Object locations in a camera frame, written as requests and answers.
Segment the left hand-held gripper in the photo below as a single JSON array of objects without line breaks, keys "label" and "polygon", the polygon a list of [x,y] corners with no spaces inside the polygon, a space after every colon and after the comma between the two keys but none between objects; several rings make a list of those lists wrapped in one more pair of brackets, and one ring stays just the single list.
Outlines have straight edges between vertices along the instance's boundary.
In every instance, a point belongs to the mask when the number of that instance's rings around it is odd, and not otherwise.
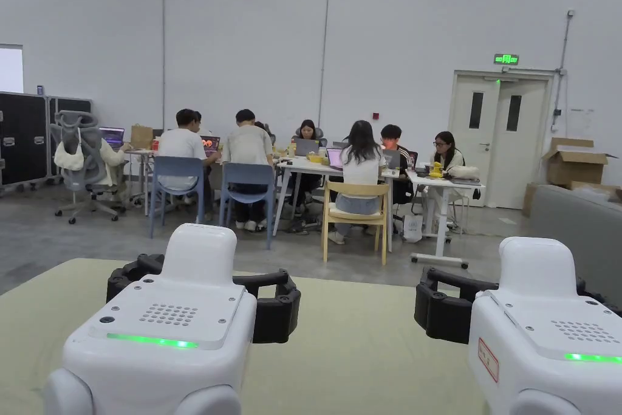
[{"label": "left hand-held gripper", "polygon": [[107,303],[64,342],[44,413],[240,414],[251,342],[287,343],[302,293],[286,269],[233,277],[236,244],[229,228],[183,224],[165,255],[114,269]]}]

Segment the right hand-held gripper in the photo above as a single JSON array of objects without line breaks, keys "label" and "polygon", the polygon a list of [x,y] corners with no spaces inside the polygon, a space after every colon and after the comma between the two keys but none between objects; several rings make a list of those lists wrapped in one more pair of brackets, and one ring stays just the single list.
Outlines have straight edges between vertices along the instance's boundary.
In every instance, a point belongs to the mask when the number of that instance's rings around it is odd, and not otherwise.
[{"label": "right hand-held gripper", "polygon": [[491,414],[620,414],[621,307],[576,280],[559,241],[510,237],[499,254],[499,284],[425,267],[415,322],[468,343]]}]

